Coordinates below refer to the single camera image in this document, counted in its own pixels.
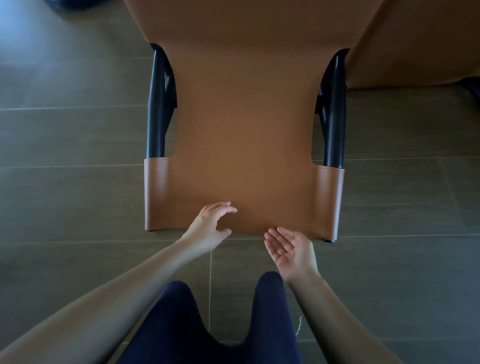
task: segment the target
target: navy pants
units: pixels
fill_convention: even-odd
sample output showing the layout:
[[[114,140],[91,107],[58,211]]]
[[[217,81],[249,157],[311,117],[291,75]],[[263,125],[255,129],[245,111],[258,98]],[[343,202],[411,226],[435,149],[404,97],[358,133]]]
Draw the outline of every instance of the navy pants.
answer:
[[[300,364],[300,353],[280,275],[267,272],[255,288],[245,341],[217,342],[203,325],[190,288],[169,283],[117,364]]]

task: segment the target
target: left hand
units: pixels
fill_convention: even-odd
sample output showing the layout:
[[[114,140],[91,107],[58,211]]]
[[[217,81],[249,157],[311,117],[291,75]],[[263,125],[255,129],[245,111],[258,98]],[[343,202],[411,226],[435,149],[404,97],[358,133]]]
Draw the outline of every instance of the left hand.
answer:
[[[236,212],[237,209],[229,201],[205,206],[180,241],[191,244],[200,254],[211,252],[232,233],[230,229],[218,231],[218,220],[225,214]]]

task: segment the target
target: floor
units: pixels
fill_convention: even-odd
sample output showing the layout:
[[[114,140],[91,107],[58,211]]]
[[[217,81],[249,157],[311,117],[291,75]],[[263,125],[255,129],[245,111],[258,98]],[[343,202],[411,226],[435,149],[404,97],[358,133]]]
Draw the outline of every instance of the floor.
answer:
[[[181,231],[143,230],[152,52],[123,3],[59,16],[0,0],[0,13],[1,349]],[[313,140],[321,163],[318,120]],[[479,140],[459,86],[348,92],[340,237],[314,242],[318,266],[407,364],[480,361]],[[175,120],[170,155],[174,141]],[[238,342],[268,270],[262,239],[233,235],[176,278],[212,335]],[[306,364],[324,362],[305,321],[298,341]]]

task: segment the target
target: right hand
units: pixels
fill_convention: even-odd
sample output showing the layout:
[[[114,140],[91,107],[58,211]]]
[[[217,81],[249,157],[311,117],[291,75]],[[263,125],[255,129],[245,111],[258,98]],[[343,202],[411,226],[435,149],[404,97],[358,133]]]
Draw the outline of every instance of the right hand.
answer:
[[[268,229],[265,246],[283,280],[290,284],[308,274],[318,274],[313,244],[301,232]]]

